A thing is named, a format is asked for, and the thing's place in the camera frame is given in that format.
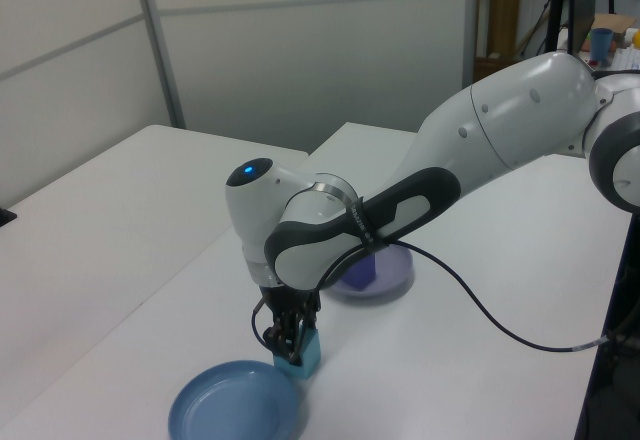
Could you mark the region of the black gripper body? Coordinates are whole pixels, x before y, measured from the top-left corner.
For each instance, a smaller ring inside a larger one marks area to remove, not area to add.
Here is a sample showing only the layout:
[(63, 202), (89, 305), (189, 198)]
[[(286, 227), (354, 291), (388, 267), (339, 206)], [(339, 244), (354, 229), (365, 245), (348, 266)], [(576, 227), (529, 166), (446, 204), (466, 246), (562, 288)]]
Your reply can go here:
[(285, 285), (277, 287), (261, 287), (260, 292), (266, 295), (266, 305), (272, 313), (273, 320), (283, 319), (286, 314), (311, 313), (316, 319), (320, 310), (320, 297), (314, 291), (302, 291)]

